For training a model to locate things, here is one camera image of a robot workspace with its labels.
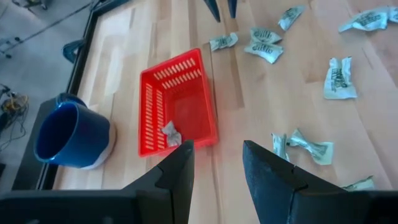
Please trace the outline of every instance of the wrapped candy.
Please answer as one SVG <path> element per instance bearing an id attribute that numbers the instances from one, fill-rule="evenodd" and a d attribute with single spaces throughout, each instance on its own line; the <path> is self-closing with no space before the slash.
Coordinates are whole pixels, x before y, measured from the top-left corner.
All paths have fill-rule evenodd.
<path id="1" fill-rule="evenodd" d="M 295 6 L 285 11 L 278 22 L 280 28 L 287 31 L 301 13 L 303 13 L 304 9 L 305 6 Z"/>
<path id="2" fill-rule="evenodd" d="M 258 55 L 266 59 L 269 63 L 274 63 L 284 52 L 284 48 L 274 44 L 263 44 L 260 42 L 251 42 L 244 51 L 250 54 Z"/>
<path id="3" fill-rule="evenodd" d="M 332 58 L 323 87 L 323 96 L 328 100 L 356 98 L 356 90 L 351 82 L 351 57 L 344 58 L 341 63 Z"/>
<path id="4" fill-rule="evenodd" d="M 347 190 L 347 191 L 374 190 L 374 182 L 373 182 L 372 178 L 373 178 L 373 176 L 370 176 L 366 179 L 360 180 L 358 182 L 350 184 L 349 186 L 341 187 L 341 188 L 344 190 Z"/>
<path id="5" fill-rule="evenodd" d="M 388 19 L 391 22 L 398 22 L 398 7 L 390 7 Z"/>
<path id="6" fill-rule="evenodd" d="M 304 138 L 302 133 L 296 129 L 287 141 L 288 146 L 300 146 L 306 149 L 312 159 L 319 165 L 330 165 L 333 160 L 332 142 L 310 142 Z"/>
<path id="7" fill-rule="evenodd" d="M 223 49 L 225 47 L 232 47 L 238 41 L 238 36 L 235 33 L 231 33 L 230 35 L 222 35 L 220 37 L 215 37 L 210 40 L 210 49 L 211 51 L 215 51 L 218 49 Z"/>
<path id="8" fill-rule="evenodd" d="M 386 29 L 387 20 L 389 18 L 388 8 L 382 7 L 378 9 L 367 10 L 355 15 L 346 24 L 338 28 L 338 32 L 343 32 L 351 28 L 372 31 L 376 29 Z"/>
<path id="9" fill-rule="evenodd" d="M 163 134 L 167 135 L 167 146 L 179 146 L 182 143 L 182 137 L 179 132 L 174 127 L 173 121 L 170 121 L 166 127 L 162 128 Z"/>
<path id="10" fill-rule="evenodd" d="M 264 44 L 273 44 L 273 43 L 276 43 L 276 42 L 282 40 L 282 38 L 275 32 L 273 32 L 269 29 L 260 28 L 260 27 L 251 28 L 250 36 L 253 41 L 264 43 Z"/>
<path id="11" fill-rule="evenodd" d="M 289 156 L 286 153 L 285 146 L 286 146 L 286 134 L 283 137 L 278 136 L 277 134 L 272 133 L 272 142 L 274 145 L 274 153 L 277 154 L 282 159 L 290 162 Z"/>

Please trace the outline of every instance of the blue mug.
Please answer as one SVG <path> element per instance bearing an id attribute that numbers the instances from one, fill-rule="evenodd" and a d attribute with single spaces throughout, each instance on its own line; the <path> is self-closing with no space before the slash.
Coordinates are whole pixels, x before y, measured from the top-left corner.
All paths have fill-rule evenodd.
<path id="1" fill-rule="evenodd" d="M 42 123 L 34 152 L 42 162 L 94 169 L 111 154 L 115 140 L 112 122 L 67 95 L 57 98 L 56 109 Z"/>

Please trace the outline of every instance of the plastic basket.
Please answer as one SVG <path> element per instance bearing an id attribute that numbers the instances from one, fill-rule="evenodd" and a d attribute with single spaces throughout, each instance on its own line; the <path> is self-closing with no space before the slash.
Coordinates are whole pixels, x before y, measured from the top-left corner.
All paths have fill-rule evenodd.
<path id="1" fill-rule="evenodd" d="M 162 128 L 173 121 L 182 141 L 195 149 L 217 143 L 211 93 L 200 49 L 193 49 L 141 73 L 139 156 L 170 153 Z"/>

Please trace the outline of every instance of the mug rim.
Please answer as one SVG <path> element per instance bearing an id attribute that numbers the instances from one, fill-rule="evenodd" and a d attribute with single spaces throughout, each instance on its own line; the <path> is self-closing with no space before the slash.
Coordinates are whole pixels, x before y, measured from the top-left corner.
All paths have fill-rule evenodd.
<path id="1" fill-rule="evenodd" d="M 61 108 L 62 106 L 64 106 L 64 105 L 73 105 L 73 106 L 74 106 L 74 108 L 75 108 L 75 110 L 76 110 L 76 122 L 75 122 L 75 127 L 73 127 L 73 131 L 72 131 L 71 135 L 69 136 L 68 140 L 67 140 L 66 143 L 63 145 L 63 147 L 65 147 L 65 146 L 70 142 L 71 137 L 72 137 L 72 136 L 74 135 L 74 133 L 76 132 L 76 129 L 77 129 L 77 121 L 79 120 L 79 110 L 78 110 L 78 107 L 77 107 L 77 103 L 75 103 L 75 102 L 73 102 L 73 101 L 65 101 L 65 102 L 62 102 L 62 103 L 59 104 L 59 105 L 56 105 L 56 108 L 44 119 L 42 125 L 40 126 L 39 135 L 37 136 L 37 139 L 36 139 L 36 142 L 35 142 L 34 154 L 35 154 L 35 157 L 36 157 L 39 161 L 41 161 L 41 162 L 53 161 L 54 159 L 56 159 L 56 157 L 57 157 L 57 156 L 60 154 L 60 152 L 62 151 L 62 150 L 59 150 L 54 156 L 51 156 L 51 157 L 46 158 L 46 159 L 43 159 L 43 158 L 40 158 L 39 155 L 38 155 L 38 153 L 37 153 L 37 146 L 38 146 L 38 144 L 39 144 L 39 139 L 40 139 L 40 137 L 42 137 L 43 124 L 49 120 L 49 118 L 50 118 L 51 115 L 53 115 L 58 109 L 60 109 L 60 108 Z"/>

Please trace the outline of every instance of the wooden table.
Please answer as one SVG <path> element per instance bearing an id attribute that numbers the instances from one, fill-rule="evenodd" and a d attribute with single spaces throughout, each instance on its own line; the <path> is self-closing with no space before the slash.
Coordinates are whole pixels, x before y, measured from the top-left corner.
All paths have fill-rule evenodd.
<path id="1" fill-rule="evenodd" d="M 331 166 L 319 166 L 307 151 L 288 148 L 294 164 L 339 186 L 374 175 L 378 189 L 398 188 L 398 27 L 338 33 L 353 15 L 393 3 L 240 0 L 231 19 L 220 0 L 216 23 L 203 0 L 137 0 L 103 15 L 78 96 L 116 123 L 118 140 L 104 166 L 62 168 L 55 188 L 120 189 L 162 159 L 137 155 L 139 75 L 194 47 L 202 51 L 220 142 L 196 153 L 190 223 L 258 223 L 244 178 L 243 140 L 272 149 L 271 133 L 290 135 L 295 128 L 311 141 L 334 142 L 335 153 Z M 277 22 L 296 4 L 306 10 L 283 32 Z M 283 37 L 285 52 L 275 64 L 243 51 L 254 26 Z M 209 39 L 230 32 L 239 42 L 210 52 Z M 329 59 L 347 56 L 358 98 L 324 99 Z"/>

